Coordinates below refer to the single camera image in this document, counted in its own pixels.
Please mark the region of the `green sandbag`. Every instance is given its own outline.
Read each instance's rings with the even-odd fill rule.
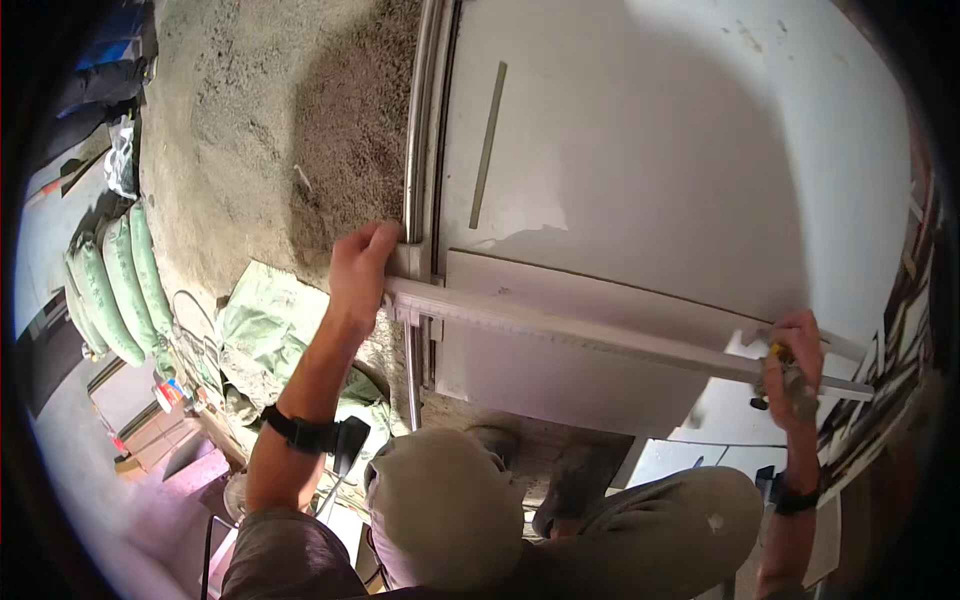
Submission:
[[[92,240],[83,242],[77,249],[71,266],[87,317],[117,356],[129,365],[141,366],[143,350],[123,323],[116,298],[110,288],[107,267]]]
[[[170,304],[167,303],[167,296],[163,293],[163,286],[160,284],[160,273],[156,270],[154,241],[150,237],[147,213],[143,203],[140,201],[134,203],[129,214],[136,278],[140,281],[140,289],[143,291],[143,299],[147,302],[147,309],[150,310],[154,329],[170,338],[174,330],[174,317],[170,314]]]
[[[70,320],[77,327],[77,331],[80,331],[80,336],[84,338],[90,351],[97,357],[106,356],[110,346],[107,345],[104,336],[100,335],[97,326],[86,315],[84,303],[80,300],[80,293],[73,279],[73,270],[70,269],[69,254],[63,260],[63,265],[66,269],[66,285],[63,287],[66,291],[66,308],[70,312]]]
[[[127,330],[143,350],[151,355],[156,351],[158,339],[150,310],[140,291],[133,266],[133,250],[130,238],[130,221],[124,215],[107,225],[104,237],[104,265],[113,296],[117,300],[120,316]]]

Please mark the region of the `hand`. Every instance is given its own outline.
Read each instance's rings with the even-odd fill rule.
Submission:
[[[394,251],[399,233],[400,226],[393,221],[373,221],[333,246],[326,314],[364,339],[376,324],[387,257]]]
[[[824,369],[824,354],[820,350],[820,329],[809,310],[790,313],[774,323],[772,342],[790,348],[797,366],[804,374],[807,384],[820,389]],[[774,423],[787,434],[811,430],[816,435],[816,423],[800,420],[783,391],[783,371],[776,355],[767,356],[764,363],[763,384],[770,397],[770,416]]]

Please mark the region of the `worker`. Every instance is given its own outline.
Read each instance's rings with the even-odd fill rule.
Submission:
[[[373,331],[398,232],[395,223],[370,223],[334,246],[330,304],[276,404],[285,418],[333,421],[354,354]],[[773,338],[819,385],[823,355],[812,314],[789,315]],[[767,359],[764,382],[771,417],[786,432],[787,466],[757,597],[788,598],[802,592],[813,543],[817,431],[784,398],[776,356]],[[564,453],[537,513],[545,540],[523,540],[523,489],[506,470],[514,447],[490,427],[426,428],[393,439],[371,460],[366,502],[374,551],[394,588],[388,594],[685,600],[728,582],[755,546],[763,502],[743,473],[691,468],[604,497],[612,472],[582,448]],[[263,426],[225,600],[366,595],[343,544],[303,512],[323,470],[323,455],[295,450]]]

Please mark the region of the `white ruler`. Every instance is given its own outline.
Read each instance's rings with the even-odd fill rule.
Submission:
[[[420,316],[508,333],[528,335],[551,344],[571,344],[608,352],[626,352],[643,360],[712,377],[755,384],[762,375],[760,361],[726,354],[605,324],[562,317],[520,306],[502,298],[480,296],[399,277],[387,277],[384,310],[395,321],[419,323]],[[869,385],[824,377],[820,396],[868,402]]]

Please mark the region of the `floor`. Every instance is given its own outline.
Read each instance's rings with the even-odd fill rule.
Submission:
[[[419,20],[411,0],[157,4],[140,178],[168,296],[188,290],[212,315],[252,258],[325,290],[334,240],[370,219],[399,219]],[[196,308],[174,309],[207,333]],[[390,389],[397,434],[409,431],[402,342],[401,327],[381,320],[358,354]],[[421,400],[426,426],[494,422],[519,433],[515,471],[531,504],[569,442],[626,451],[632,440]]]

